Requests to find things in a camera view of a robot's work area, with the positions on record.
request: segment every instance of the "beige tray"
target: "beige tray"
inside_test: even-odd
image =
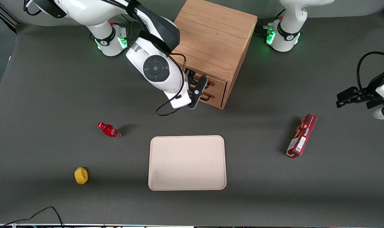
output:
[[[167,136],[151,140],[151,190],[222,190],[225,186],[226,159],[221,136]]]

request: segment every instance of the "wooden box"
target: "wooden box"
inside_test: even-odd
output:
[[[210,86],[201,102],[224,109],[253,34],[257,16],[203,0],[187,0],[175,19],[181,42],[174,53],[186,68],[205,75]],[[173,56],[182,66],[183,58]]]

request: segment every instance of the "red bottle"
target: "red bottle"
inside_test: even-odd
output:
[[[98,123],[98,127],[102,129],[102,132],[114,139],[120,139],[121,133],[110,124]]]

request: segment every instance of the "cardboard box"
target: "cardboard box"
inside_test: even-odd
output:
[[[313,127],[315,126],[316,120],[316,116],[308,114],[300,121],[299,127],[296,129],[295,136],[286,151],[288,157],[295,158],[302,155],[310,133],[312,133]]]

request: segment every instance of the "bottle cap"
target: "bottle cap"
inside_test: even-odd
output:
[[[98,123],[98,127],[99,127],[100,129],[104,129],[104,128],[106,127],[106,124],[104,124],[104,123],[102,123],[102,122],[99,122],[99,123]]]

